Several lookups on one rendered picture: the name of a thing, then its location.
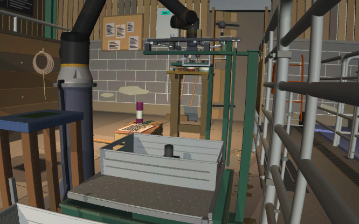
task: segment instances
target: floor grate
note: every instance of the floor grate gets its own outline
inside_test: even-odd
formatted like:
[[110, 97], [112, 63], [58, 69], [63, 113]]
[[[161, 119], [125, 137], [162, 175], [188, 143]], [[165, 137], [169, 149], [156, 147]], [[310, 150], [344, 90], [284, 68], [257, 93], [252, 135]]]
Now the floor grate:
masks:
[[[297, 131], [303, 134], [303, 128], [299, 126], [294, 127]], [[336, 165], [347, 177], [359, 187], [359, 174], [355, 172], [350, 166], [338, 158], [334, 153], [322, 145], [318, 140], [314, 139], [313, 145], [319, 149], [334, 165]]]
[[[39, 159], [40, 160], [40, 173], [43, 173], [46, 171], [46, 160], [45, 159]], [[25, 166], [24, 164], [20, 164], [17, 166], [13, 167], [14, 170], [20, 170], [20, 171], [25, 171]]]

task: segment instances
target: cork board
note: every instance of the cork board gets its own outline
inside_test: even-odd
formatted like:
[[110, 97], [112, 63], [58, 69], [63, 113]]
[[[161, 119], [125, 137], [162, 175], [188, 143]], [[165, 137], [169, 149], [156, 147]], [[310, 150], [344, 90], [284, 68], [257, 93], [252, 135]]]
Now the cork board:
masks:
[[142, 40], [142, 13], [102, 18], [102, 51], [141, 51]]

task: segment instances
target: wooden table leg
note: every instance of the wooden table leg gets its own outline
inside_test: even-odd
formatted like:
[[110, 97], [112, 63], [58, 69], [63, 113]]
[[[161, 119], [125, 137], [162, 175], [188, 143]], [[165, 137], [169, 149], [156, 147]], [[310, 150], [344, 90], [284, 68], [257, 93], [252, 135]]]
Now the wooden table leg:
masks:
[[84, 182], [84, 162], [82, 161], [81, 121], [68, 124], [70, 136], [72, 187], [75, 188]]
[[171, 115], [170, 136], [179, 137], [178, 125], [180, 124], [180, 75], [169, 74], [171, 78]]
[[50, 209], [53, 212], [57, 212], [57, 208], [60, 204], [60, 188], [57, 170], [55, 127], [44, 130], [44, 148]]
[[40, 173], [37, 131], [31, 133], [22, 132], [21, 138], [23, 143], [26, 188], [29, 205], [44, 209], [45, 205]]
[[201, 133], [199, 139], [206, 139], [208, 105], [208, 75], [202, 75]]
[[0, 130], [0, 192], [3, 209], [12, 205], [9, 178], [12, 177], [9, 132]]

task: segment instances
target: blackboard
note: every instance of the blackboard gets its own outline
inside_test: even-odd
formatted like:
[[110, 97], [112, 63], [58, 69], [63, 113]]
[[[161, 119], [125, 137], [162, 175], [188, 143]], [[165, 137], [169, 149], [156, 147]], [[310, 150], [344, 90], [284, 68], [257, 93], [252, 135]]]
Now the blackboard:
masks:
[[33, 17], [33, 0], [0, 0], [0, 9]]

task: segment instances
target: coiled rope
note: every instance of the coiled rope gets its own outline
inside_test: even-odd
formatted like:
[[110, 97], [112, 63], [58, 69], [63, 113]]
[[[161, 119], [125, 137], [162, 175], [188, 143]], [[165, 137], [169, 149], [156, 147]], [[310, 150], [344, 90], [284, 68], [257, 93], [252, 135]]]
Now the coiled rope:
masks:
[[[47, 58], [47, 66], [46, 68], [44, 69], [40, 69], [37, 65], [36, 65], [36, 57], [40, 54], [44, 54]], [[46, 99], [46, 89], [45, 89], [45, 75], [49, 74], [50, 72], [52, 72], [53, 70], [53, 65], [54, 65], [54, 62], [53, 62], [53, 58], [51, 57], [51, 55], [49, 55], [48, 53], [45, 53], [44, 52], [44, 49], [43, 51], [40, 51], [39, 53], [37, 53], [35, 55], [35, 57], [33, 58], [32, 60], [32, 65], [33, 65], [33, 68], [35, 69], [35, 71], [39, 74], [42, 74], [43, 75], [43, 80], [44, 80], [44, 96], [45, 96], [45, 99]]]

